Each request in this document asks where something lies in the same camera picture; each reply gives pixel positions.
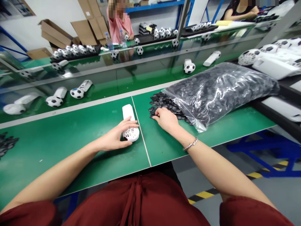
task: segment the yellow black hazard tape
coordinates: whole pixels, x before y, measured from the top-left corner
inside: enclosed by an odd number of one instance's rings
[[[287,165],[288,165],[288,161],[282,161],[280,163],[272,165],[272,167],[274,169],[276,169],[276,170],[281,170],[281,169],[287,167]],[[254,172],[254,173],[247,174],[246,176],[250,180],[255,180],[257,178],[262,177],[261,173],[262,172],[266,172],[266,171],[269,171],[269,170],[266,169],[266,168],[264,168],[264,169],[261,169],[261,170],[258,170],[256,172]],[[197,193],[197,194],[195,194],[193,196],[190,196],[188,198],[188,201],[189,201],[190,204],[194,204],[194,203],[196,203],[198,201],[201,201],[203,199],[208,199],[208,198],[210,198],[210,197],[212,197],[212,196],[214,196],[216,194],[219,194],[219,191],[217,189],[215,189],[215,188],[211,188],[211,189],[209,189],[207,191],[202,191],[202,192]]]

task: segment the pink shirt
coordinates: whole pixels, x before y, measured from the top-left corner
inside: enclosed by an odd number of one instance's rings
[[[123,33],[127,33],[129,36],[134,34],[131,20],[128,14],[123,13],[124,21],[122,21],[116,12],[114,18],[110,18],[107,9],[107,16],[108,16],[108,22],[110,26],[110,34],[111,34],[112,42],[120,43],[120,37],[119,37],[120,29],[123,30]]]

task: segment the bracelet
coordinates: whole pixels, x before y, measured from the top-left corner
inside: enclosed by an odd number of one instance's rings
[[[183,151],[188,151],[188,149],[190,149],[191,146],[195,145],[197,141],[198,141],[198,138],[196,137],[195,141],[193,143],[191,143],[190,145],[188,145],[186,148],[184,148]]]

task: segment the dark red clothing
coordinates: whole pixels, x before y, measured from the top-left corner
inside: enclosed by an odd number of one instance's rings
[[[59,225],[49,202],[32,202],[0,215],[0,225]],[[168,176],[153,172],[112,181],[87,198],[63,224],[209,226],[203,214],[190,205],[182,189]],[[234,197],[220,205],[220,225],[293,225],[280,212],[262,202]]]

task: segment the sleeve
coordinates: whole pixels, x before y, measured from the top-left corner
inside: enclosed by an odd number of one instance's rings
[[[55,205],[48,201],[25,203],[0,215],[0,225],[7,226],[57,226],[61,223]]]
[[[220,205],[220,226],[293,226],[279,211],[263,202],[232,197]]]

